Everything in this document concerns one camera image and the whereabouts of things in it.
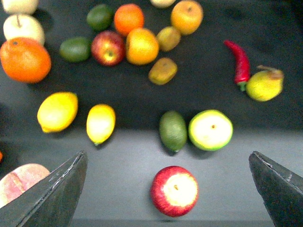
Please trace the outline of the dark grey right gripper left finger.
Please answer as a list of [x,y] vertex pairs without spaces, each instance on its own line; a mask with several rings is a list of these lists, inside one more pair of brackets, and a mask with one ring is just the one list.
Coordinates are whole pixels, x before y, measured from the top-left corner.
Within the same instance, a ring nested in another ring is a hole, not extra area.
[[0,209],[2,227],[68,227],[84,186],[88,156],[81,151]]

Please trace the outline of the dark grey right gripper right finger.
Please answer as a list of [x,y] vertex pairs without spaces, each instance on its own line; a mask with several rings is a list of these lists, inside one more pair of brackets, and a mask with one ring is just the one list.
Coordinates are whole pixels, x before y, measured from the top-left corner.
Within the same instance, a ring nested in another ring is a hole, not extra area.
[[258,151],[249,156],[256,189],[276,227],[303,225],[303,178]]

